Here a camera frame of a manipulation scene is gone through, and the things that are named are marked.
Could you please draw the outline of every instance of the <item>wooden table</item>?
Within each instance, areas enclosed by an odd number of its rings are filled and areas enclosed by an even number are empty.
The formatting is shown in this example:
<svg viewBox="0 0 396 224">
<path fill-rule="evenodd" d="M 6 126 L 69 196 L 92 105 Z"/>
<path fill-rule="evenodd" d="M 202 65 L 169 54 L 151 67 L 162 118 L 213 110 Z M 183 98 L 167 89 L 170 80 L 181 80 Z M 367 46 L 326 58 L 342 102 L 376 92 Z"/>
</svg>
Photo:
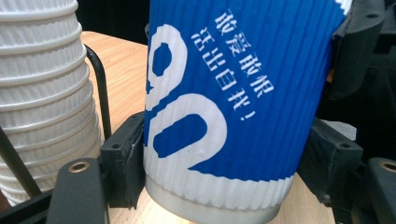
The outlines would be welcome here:
<svg viewBox="0 0 396 224">
<path fill-rule="evenodd" d="M 129 116 L 144 110 L 148 48 L 93 32 L 83 32 L 81 38 L 84 44 L 99 55 L 105 67 L 111 127 L 115 132 Z M 96 85 L 93 71 L 91 81 Z M 97 90 L 93 96 L 98 102 Z M 117 224 L 192 223 L 162 209 L 150 199 L 145 190 L 139 198 L 137 210 L 109 209 L 109 215 L 110 222 Z M 299 176 L 294 178 L 289 196 L 282 203 L 277 217 L 271 221 L 271 224 L 290 223 L 334 223 L 332 210 L 318 203 Z"/>
</svg>

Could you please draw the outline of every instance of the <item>ripple paper cup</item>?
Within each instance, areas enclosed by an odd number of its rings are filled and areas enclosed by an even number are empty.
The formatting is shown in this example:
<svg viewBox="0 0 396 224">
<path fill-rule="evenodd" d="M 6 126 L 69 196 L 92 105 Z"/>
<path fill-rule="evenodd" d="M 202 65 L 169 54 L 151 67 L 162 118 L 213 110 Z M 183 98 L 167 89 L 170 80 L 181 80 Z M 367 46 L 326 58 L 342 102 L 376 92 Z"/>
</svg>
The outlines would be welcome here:
<svg viewBox="0 0 396 224">
<path fill-rule="evenodd" d="M 148 194 L 198 223 L 263 223 L 290 189 L 351 0 L 151 0 Z"/>
</svg>

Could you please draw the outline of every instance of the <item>cup bottom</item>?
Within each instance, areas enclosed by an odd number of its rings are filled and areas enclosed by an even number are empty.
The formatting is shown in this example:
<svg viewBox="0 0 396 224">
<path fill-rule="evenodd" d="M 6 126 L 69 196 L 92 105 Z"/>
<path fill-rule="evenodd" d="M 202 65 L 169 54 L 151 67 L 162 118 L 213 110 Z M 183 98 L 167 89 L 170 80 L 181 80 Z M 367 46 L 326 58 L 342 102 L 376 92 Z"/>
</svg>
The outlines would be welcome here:
<svg viewBox="0 0 396 224">
<path fill-rule="evenodd" d="M 157 185 L 148 175 L 146 175 L 146 190 L 149 196 L 164 209 L 199 224 L 262 224 L 271 221 L 280 208 L 280 204 L 266 209 L 248 211 L 204 206 L 172 194 Z"/>
</svg>

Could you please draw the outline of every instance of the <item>black metal rod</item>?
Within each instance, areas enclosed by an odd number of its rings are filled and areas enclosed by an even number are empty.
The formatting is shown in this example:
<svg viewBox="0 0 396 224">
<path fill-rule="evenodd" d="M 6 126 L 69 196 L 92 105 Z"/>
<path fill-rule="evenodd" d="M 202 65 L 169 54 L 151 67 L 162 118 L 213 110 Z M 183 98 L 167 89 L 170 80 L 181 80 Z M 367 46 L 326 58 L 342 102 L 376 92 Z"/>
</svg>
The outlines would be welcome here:
<svg viewBox="0 0 396 224">
<path fill-rule="evenodd" d="M 20 182 L 26 193 L 29 195 L 29 197 L 33 198 L 41 194 L 40 188 L 33 179 L 32 175 L 27 170 L 25 164 L 21 160 L 20 155 L 18 155 L 18 152 L 17 150 L 15 150 L 14 146 L 12 146 L 1 126 L 0 156 L 3 158 L 6 165 L 11 170 L 12 174 L 17 177 L 18 181 Z"/>
<path fill-rule="evenodd" d="M 87 49 L 87 58 L 90 60 L 96 76 L 99 93 L 99 104 L 102 113 L 103 132 L 105 135 L 105 140 L 107 140 L 111 135 L 111 123 L 110 112 L 108 109 L 105 68 L 103 67 L 98 55 L 90 47 L 85 45 L 85 48 Z"/>
</svg>

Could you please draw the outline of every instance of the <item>dark background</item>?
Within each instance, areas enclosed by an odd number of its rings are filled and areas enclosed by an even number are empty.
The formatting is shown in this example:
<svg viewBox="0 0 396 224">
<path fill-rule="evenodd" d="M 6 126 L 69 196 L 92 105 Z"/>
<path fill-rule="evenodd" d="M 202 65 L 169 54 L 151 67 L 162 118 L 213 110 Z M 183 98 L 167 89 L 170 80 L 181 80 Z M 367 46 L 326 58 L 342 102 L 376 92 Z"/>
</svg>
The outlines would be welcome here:
<svg viewBox="0 0 396 224">
<path fill-rule="evenodd" d="M 148 43 L 149 0 L 78 0 L 76 14 L 84 31 Z"/>
</svg>

